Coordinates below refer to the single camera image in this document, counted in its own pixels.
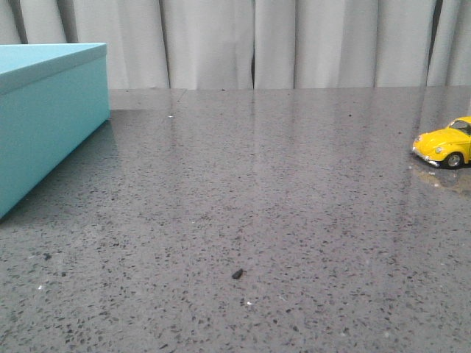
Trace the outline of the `small black debris piece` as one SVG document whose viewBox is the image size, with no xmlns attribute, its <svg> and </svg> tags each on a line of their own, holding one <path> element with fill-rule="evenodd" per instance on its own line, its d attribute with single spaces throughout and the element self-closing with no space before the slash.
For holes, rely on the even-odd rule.
<svg viewBox="0 0 471 353">
<path fill-rule="evenodd" d="M 243 273 L 244 273 L 244 270 L 242 268 L 240 268 L 232 274 L 232 278 L 233 279 L 240 279 Z"/>
</svg>

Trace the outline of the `light blue storage box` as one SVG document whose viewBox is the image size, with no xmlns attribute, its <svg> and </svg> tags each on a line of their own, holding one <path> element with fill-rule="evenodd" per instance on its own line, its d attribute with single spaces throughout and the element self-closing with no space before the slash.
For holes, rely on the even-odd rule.
<svg viewBox="0 0 471 353">
<path fill-rule="evenodd" d="M 1 46 L 1 214 L 110 116 L 104 43 Z"/>
</svg>

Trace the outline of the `yellow toy beetle car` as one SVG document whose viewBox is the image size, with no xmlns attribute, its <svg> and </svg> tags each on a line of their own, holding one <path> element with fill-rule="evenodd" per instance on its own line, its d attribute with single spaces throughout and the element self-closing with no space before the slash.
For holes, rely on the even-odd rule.
<svg viewBox="0 0 471 353">
<path fill-rule="evenodd" d="M 470 163 L 470 117 L 451 121 L 445 128 L 418 135 L 411 151 L 425 162 L 456 169 Z"/>
</svg>

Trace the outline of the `white pleated curtain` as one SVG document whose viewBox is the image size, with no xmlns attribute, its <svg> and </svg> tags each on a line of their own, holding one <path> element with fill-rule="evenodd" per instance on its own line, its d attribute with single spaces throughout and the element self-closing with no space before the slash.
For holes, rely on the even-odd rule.
<svg viewBox="0 0 471 353">
<path fill-rule="evenodd" d="M 468 85 L 468 1 L 3 1 L 3 44 L 105 43 L 120 88 Z"/>
</svg>

